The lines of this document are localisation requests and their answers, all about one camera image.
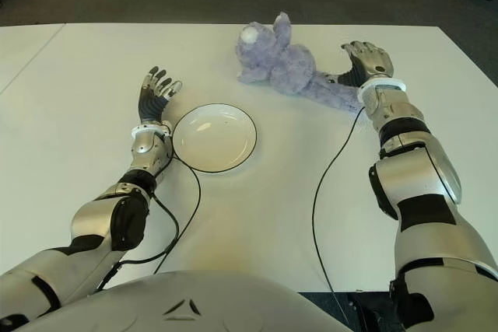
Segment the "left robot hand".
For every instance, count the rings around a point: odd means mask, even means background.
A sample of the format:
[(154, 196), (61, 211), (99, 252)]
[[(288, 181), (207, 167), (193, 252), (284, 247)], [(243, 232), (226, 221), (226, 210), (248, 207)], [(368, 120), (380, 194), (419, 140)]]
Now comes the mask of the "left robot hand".
[(142, 124), (161, 122), (172, 97), (182, 88), (182, 81), (167, 77), (167, 71), (155, 66), (145, 76), (139, 92), (138, 113)]

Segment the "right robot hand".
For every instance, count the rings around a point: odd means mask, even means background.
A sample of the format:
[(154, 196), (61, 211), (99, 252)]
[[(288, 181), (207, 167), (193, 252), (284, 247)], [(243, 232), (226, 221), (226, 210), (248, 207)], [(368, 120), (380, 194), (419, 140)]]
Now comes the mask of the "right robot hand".
[(360, 87), (370, 79), (392, 78), (394, 66), (388, 53), (370, 42), (352, 41), (341, 48), (349, 56), (352, 67), (339, 75), (321, 72), (318, 77), (325, 84)]

